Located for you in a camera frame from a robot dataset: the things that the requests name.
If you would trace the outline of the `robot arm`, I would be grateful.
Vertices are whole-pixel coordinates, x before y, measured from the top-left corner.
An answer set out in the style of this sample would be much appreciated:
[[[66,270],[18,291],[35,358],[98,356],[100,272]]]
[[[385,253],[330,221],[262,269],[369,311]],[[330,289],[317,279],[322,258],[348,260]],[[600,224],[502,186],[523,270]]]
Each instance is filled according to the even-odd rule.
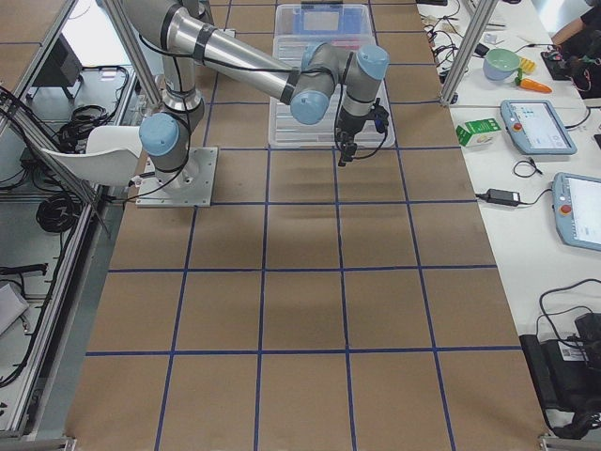
[[[389,133],[389,113],[377,93],[390,58],[377,45],[350,51],[327,42],[310,44],[295,68],[194,17],[176,1],[126,1],[123,8],[139,36],[159,53],[252,86],[288,105],[303,125],[319,123],[339,90],[332,132],[341,167],[358,160],[355,137],[367,121],[373,121],[378,133]]]

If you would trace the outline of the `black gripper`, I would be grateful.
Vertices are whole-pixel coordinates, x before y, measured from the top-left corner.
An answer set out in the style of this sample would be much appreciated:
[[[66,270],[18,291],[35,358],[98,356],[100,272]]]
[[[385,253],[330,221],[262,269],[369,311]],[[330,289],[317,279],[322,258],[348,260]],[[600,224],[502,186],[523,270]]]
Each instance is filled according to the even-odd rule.
[[[345,167],[355,159],[357,145],[355,136],[363,130],[365,122],[370,118],[370,114],[355,116],[346,108],[342,108],[338,114],[338,134],[337,149],[340,152],[337,165]]]

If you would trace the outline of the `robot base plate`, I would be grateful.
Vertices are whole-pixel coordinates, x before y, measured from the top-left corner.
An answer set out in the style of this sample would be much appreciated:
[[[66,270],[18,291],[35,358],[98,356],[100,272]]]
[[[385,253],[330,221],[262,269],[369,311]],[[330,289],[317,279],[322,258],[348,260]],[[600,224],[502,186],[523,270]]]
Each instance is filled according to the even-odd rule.
[[[219,149],[191,148],[182,172],[163,188],[174,175],[159,171],[141,181],[134,199],[142,208],[209,207],[213,193]]]

